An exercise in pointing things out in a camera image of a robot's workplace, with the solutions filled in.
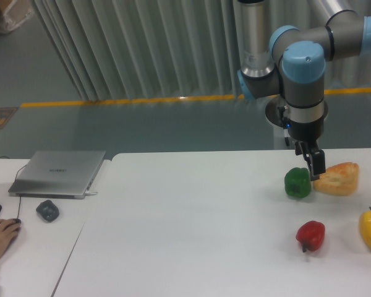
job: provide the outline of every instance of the floor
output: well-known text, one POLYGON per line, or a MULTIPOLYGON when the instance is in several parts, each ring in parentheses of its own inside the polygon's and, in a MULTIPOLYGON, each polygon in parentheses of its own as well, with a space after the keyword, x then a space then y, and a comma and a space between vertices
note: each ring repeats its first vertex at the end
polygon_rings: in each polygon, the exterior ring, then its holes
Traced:
MULTIPOLYGON (((78 100, 36 18, 0 37, 0 107, 78 100)), ((0 130, 0 156, 105 150, 112 159, 126 152, 280 149, 278 130, 265 119, 268 101, 20 107, 0 130)), ((371 147, 371 93, 327 95, 326 101, 329 115, 320 147, 371 147)))

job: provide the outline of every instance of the table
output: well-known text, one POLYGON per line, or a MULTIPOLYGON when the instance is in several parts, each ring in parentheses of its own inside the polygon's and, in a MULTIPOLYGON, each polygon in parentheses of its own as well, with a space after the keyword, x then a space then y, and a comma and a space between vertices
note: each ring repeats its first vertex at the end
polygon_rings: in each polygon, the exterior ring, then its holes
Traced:
MULTIPOLYGON (((18 197, 10 197, 8 189, 17 171, 28 160, 0 160, 0 218, 16 218, 18 197)), ((105 160, 95 178, 91 191, 99 191, 110 161, 105 160)), ((83 200, 54 199, 60 215, 45 222, 36 213, 46 199, 23 197, 19 218, 22 227, 17 239, 10 244, 0 260, 0 297, 52 296, 74 244, 90 209, 99 195, 83 200)))
POLYGON ((288 198, 284 175, 306 166, 293 151, 115 156, 55 297, 371 296, 358 228, 371 149, 325 152, 327 166, 360 165, 352 196, 288 198), (295 235, 310 220, 326 238, 304 254, 295 235))

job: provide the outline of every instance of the laptop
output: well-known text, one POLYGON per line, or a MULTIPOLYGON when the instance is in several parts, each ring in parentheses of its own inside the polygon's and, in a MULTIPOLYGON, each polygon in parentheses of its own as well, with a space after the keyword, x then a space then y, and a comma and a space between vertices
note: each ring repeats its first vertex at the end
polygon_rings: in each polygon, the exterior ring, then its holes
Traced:
POLYGON ((104 151, 37 151, 8 192, 12 196, 83 199, 104 151))

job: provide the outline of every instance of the bread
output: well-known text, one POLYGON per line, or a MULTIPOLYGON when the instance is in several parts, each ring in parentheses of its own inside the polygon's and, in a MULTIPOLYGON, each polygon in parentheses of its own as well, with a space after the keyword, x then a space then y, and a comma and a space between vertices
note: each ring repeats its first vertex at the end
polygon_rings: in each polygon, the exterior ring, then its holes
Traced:
POLYGON ((331 195, 348 196, 357 189, 358 182, 359 165, 347 162, 327 168, 326 173, 313 182, 313 188, 331 195))

